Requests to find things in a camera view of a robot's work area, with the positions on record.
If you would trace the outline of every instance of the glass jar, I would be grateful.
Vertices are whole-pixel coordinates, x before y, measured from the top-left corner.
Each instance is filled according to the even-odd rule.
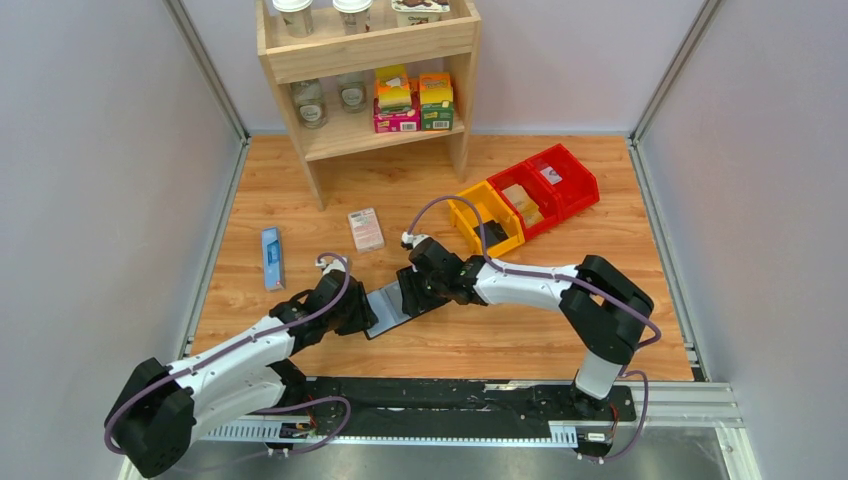
[[[342,109],[348,113],[361,112],[368,105],[365,93],[365,73],[350,72],[336,75]]]
[[[317,78],[294,82],[292,97],[300,123],[306,128],[321,128],[327,123],[327,106],[324,91]]]

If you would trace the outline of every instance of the wooden shelf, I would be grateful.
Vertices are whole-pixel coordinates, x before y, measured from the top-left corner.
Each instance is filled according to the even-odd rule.
[[[390,0],[375,0],[371,31],[358,35],[345,35],[336,9],[313,9],[314,33],[295,38],[281,17],[270,15],[263,5],[260,28],[266,30],[267,41],[259,54],[268,56],[277,83],[292,83],[469,53],[480,17],[465,7],[463,2],[452,2],[450,14],[442,21],[399,28]]]
[[[344,34],[341,17],[334,8],[314,9],[314,32],[305,38],[290,36],[279,15],[270,14],[265,0],[255,2],[259,63],[319,210],[324,210],[326,199],[315,161],[338,155],[444,137],[457,178],[465,179],[482,32],[473,0],[451,0],[450,14],[441,21],[409,27],[397,26],[391,0],[374,0],[371,30],[357,35]],[[326,125],[310,130],[298,121],[290,83],[431,58],[444,58],[445,71],[453,80],[453,130],[374,133],[371,108],[347,113],[335,92],[324,94]]]
[[[368,94],[368,98],[373,101],[370,90]],[[336,92],[324,92],[324,100],[327,106],[327,124],[317,129],[301,127],[300,130],[300,144],[307,162],[465,131],[465,123],[457,115],[453,130],[374,133],[374,116],[370,108],[357,113],[345,112]]]

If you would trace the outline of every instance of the jar label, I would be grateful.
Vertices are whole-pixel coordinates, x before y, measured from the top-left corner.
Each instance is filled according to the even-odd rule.
[[[348,106],[356,107],[364,100],[361,88],[345,88],[342,90],[342,101]]]
[[[303,105],[300,107],[300,116],[307,122],[317,122],[321,119],[321,106]]]

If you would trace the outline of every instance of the gray wall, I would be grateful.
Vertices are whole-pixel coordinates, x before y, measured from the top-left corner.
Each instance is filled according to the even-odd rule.
[[[848,4],[727,0],[645,142],[763,478],[844,478]]]
[[[256,59],[252,2],[183,2],[247,128],[283,130]],[[701,3],[476,1],[483,46],[475,131],[629,132]]]
[[[109,479],[103,420],[170,359],[238,144],[161,1],[0,5],[0,465]]]

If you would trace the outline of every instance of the blue package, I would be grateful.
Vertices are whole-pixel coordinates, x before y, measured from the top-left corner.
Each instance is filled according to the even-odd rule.
[[[269,292],[286,288],[283,277],[283,247],[277,227],[262,230],[262,265],[265,270],[265,289]]]

